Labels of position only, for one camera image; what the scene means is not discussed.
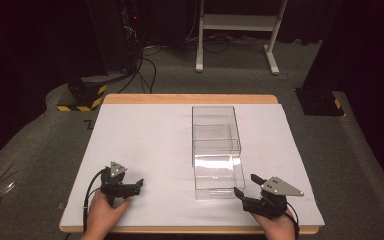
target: dark background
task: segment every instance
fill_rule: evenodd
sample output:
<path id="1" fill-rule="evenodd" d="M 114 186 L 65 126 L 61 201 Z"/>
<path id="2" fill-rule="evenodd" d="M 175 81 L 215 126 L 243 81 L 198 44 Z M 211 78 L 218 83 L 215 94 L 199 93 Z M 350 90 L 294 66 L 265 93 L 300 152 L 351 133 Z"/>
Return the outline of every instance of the dark background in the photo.
<path id="1" fill-rule="evenodd" d="M 0 0 L 0 149 L 45 111 L 50 90 L 72 78 L 64 67 L 67 63 L 75 66 L 73 58 L 86 59 L 96 72 L 103 71 L 85 2 L 59 2 Z M 384 169 L 384 1 L 343 1 L 339 8 L 341 3 L 289 1 L 278 40 L 300 39 L 303 44 L 324 40 L 310 75 L 334 78 L 330 90 L 347 94 Z M 275 0 L 206 1 L 206 9 L 209 13 L 272 14 L 278 4 Z M 146 6 L 144 12 L 152 16 L 148 30 L 153 39 L 181 46 L 192 26 L 192 36 L 196 36 L 195 1 L 148 0 Z M 73 67 L 78 75 L 80 67 Z"/>

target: transparent acrylic container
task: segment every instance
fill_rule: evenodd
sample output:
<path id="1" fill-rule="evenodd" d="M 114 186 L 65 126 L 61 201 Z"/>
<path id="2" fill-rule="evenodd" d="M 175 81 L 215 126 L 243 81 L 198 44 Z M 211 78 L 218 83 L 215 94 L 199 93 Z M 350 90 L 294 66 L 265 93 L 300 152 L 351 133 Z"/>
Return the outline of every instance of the transparent acrylic container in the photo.
<path id="1" fill-rule="evenodd" d="M 245 180 L 234 107 L 192 107 L 192 138 L 195 198 L 235 198 Z"/>

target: wooden edge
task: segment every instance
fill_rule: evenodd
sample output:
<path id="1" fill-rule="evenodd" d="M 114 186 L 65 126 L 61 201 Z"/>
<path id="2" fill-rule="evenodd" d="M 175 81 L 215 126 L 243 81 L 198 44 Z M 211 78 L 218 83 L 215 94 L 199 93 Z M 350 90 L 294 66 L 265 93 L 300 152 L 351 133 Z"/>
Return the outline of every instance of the wooden edge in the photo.
<path id="1" fill-rule="evenodd" d="M 103 104 L 277 104 L 273 95 L 249 94 L 108 94 Z"/>
<path id="2" fill-rule="evenodd" d="M 82 233 L 83 227 L 61 227 L 67 233 Z M 301 235 L 316 234 L 318 226 L 300 226 Z M 141 234 L 263 234 L 259 226 L 255 227 L 114 227 L 111 232 Z"/>

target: human hand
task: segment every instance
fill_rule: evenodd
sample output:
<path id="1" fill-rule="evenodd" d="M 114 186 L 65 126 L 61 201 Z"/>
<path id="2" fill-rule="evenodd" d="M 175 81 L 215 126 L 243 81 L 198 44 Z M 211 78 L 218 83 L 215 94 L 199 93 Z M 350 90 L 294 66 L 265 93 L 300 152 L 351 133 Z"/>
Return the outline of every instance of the human hand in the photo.
<path id="1" fill-rule="evenodd" d="M 289 209 L 286 211 L 289 216 L 291 212 Z M 282 214 L 280 217 L 268 219 L 266 217 L 253 214 L 251 215 L 263 228 L 264 234 L 268 240 L 295 240 L 295 228 L 291 219 Z"/>
<path id="2" fill-rule="evenodd" d="M 131 198 L 126 198 L 120 206 L 112 208 L 108 204 L 107 196 L 98 189 L 89 207 L 89 215 L 87 217 L 88 228 L 81 239 L 104 239 L 127 210 L 131 201 Z"/>

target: gray carpet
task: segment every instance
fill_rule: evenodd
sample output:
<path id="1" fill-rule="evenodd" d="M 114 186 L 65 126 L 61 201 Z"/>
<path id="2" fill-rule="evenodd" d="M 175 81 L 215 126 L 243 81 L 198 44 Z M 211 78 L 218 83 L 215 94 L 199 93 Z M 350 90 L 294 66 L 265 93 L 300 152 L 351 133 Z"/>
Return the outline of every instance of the gray carpet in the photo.
<path id="1" fill-rule="evenodd" d="M 222 46 L 206 44 L 217 51 Z M 384 239 L 384 173 L 355 121 L 346 95 L 335 92 L 344 117 L 305 116 L 294 93 L 301 87 L 320 44 L 277 43 L 274 53 L 281 74 L 273 76 L 261 45 L 230 47 L 221 53 L 204 52 L 204 71 L 195 72 L 194 50 L 164 47 L 147 56 L 157 67 L 154 93 L 273 94 L 283 105 L 306 167 L 326 226 L 300 239 Z M 158 48 L 145 51 L 155 53 Z M 144 62 L 142 75 L 150 82 L 152 66 Z M 119 91 L 127 80 L 108 85 L 106 94 Z M 0 152 L 0 176 L 17 173 L 16 187 L 0 204 L 0 239 L 64 239 L 58 228 L 63 206 L 82 161 L 92 130 L 85 120 L 94 112 L 59 112 L 56 104 L 66 86 L 51 91 L 48 109 L 25 126 Z M 139 78 L 125 93 L 141 93 Z M 73 234 L 69 239 L 78 239 Z M 159 236 L 174 239 L 179 236 Z M 186 239 L 233 239 L 235 236 L 183 236 Z M 152 235 L 124 235 L 120 239 L 155 239 Z M 251 239 L 240 236 L 235 239 Z"/>

